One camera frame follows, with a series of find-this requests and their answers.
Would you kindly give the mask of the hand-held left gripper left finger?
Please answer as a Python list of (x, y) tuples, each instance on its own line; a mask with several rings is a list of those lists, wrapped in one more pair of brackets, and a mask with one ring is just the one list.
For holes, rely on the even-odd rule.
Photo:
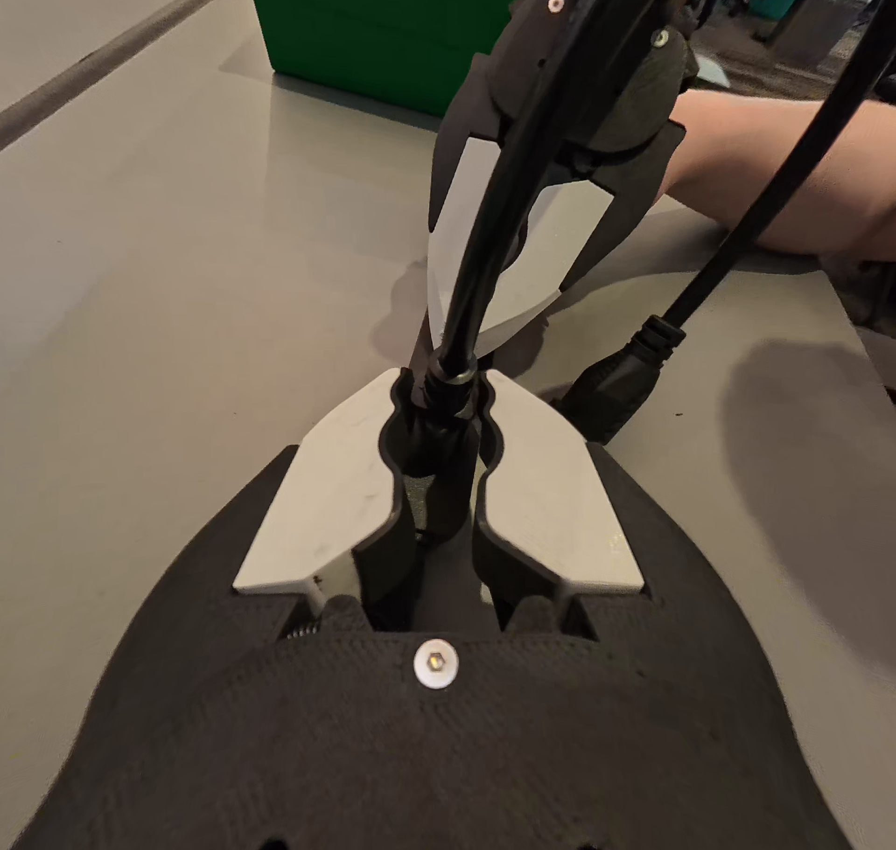
[(300, 442), (232, 587), (241, 595), (381, 602), (413, 569), (413, 518), (397, 453), (413, 377), (392, 368)]

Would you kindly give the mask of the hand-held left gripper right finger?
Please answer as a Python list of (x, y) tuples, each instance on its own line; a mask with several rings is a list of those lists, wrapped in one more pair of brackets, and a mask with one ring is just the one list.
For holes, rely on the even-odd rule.
[(498, 370), (482, 389), (473, 562), (494, 602), (640, 593), (644, 576), (585, 438)]

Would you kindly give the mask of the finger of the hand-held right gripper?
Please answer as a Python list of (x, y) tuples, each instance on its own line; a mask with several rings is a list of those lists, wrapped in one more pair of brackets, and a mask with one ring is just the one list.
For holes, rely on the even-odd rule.
[(502, 270), (477, 339), (476, 356), (494, 352), (561, 294), (561, 285), (600, 219), (611, 193), (585, 181), (541, 190), (526, 219), (521, 251)]
[(495, 141), (466, 140), (427, 247), (427, 309), (434, 349), (440, 347), (454, 285), (487, 184), (500, 157)]

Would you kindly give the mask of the black power strip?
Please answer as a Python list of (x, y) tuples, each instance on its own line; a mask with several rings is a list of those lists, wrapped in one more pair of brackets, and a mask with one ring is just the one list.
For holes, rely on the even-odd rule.
[[(414, 377), (412, 389), (415, 383), (423, 377), (433, 351), (428, 312), (425, 312), (409, 361), (409, 367)], [(411, 414), (410, 394), (409, 401), (404, 405), (408, 437)], [(431, 475), (410, 475), (407, 469), (409, 448), (404, 453), (401, 471), (413, 514), (417, 539), (421, 546), (433, 547), (446, 542), (461, 531), (468, 519), (481, 435), (478, 416), (480, 397), (479, 386), (477, 411), (473, 424), (462, 441), (456, 457), (447, 466)]]

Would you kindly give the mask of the person's right forearm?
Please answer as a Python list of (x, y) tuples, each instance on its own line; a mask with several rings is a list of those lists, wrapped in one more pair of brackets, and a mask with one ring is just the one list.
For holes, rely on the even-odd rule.
[[(818, 101), (687, 91), (672, 111), (686, 136), (658, 195), (733, 229), (821, 107)], [(893, 262), (895, 107), (866, 101), (763, 232), (771, 251)]]

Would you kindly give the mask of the grey waste bin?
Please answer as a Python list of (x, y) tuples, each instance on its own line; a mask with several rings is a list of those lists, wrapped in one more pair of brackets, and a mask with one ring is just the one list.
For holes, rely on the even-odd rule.
[(813, 69), (839, 44), (871, 0), (802, 0), (769, 39), (771, 55), (797, 68)]

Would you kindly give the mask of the green plastic bin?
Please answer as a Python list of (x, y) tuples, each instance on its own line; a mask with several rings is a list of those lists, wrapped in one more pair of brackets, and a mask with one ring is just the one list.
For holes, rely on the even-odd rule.
[(252, 0), (274, 72), (442, 117), (515, 0)]

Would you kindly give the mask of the person's dark clothing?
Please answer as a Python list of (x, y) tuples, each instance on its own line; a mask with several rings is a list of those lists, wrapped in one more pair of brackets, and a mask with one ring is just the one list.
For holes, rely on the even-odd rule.
[(822, 268), (880, 383), (895, 402), (895, 264), (832, 256), (822, 260)]

